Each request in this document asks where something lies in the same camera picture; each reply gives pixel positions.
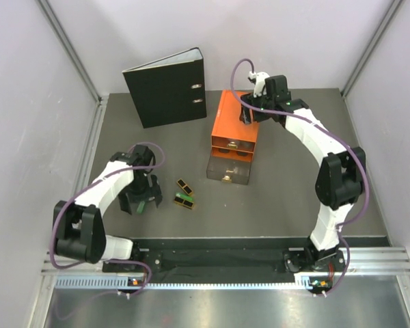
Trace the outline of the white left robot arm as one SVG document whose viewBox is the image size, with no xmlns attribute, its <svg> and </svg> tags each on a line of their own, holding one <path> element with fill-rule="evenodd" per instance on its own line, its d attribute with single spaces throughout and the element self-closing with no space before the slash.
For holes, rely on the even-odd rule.
<svg viewBox="0 0 410 328">
<path fill-rule="evenodd" d="M 133 249 L 134 242 L 106 234 L 103 216 L 114 201 L 128 214 L 141 203 L 160 205 L 163 196 L 153 170 L 165 160 L 157 159 L 153 147 L 155 143 L 141 142 L 116 152 L 88 186 L 55 205 L 49 257 L 56 269 L 67 268 L 57 256 L 71 259 L 72 267 L 101 261 L 119 263 L 127 271 L 139 267 L 141 254 Z"/>
</svg>

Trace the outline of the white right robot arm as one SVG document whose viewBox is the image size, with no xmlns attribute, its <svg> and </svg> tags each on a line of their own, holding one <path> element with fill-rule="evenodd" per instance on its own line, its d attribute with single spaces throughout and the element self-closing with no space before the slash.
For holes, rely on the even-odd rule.
<svg viewBox="0 0 410 328">
<path fill-rule="evenodd" d="M 292 98 L 284 75 L 272 77 L 251 71 L 248 79 L 254 90 L 241 96 L 241 122 L 251 124 L 273 119 L 294 135 L 318 163 L 315 192 L 320 208 L 316 225 L 302 258 L 289 257 L 287 266 L 292 272 L 305 267 L 319 271 L 336 256 L 341 225 L 364 192 L 362 171 L 366 154 L 361 148 L 347 150 L 329 136 L 308 104 Z"/>
</svg>

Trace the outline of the orange plastic box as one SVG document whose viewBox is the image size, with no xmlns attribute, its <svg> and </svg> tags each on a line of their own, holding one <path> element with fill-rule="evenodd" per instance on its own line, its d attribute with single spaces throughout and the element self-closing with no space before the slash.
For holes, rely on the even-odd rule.
<svg viewBox="0 0 410 328">
<path fill-rule="evenodd" d="M 212 137 L 227 137 L 230 139 L 239 139 L 243 141 L 258 140 L 259 123 L 243 124 L 240 120 L 241 104 L 235 99 L 230 90 L 224 90 L 221 93 L 219 106 L 213 129 L 211 132 L 211 155 L 227 159 L 245 161 L 251 163 L 254 159 L 253 152 L 244 152 L 240 150 L 218 148 L 212 145 Z"/>
</svg>

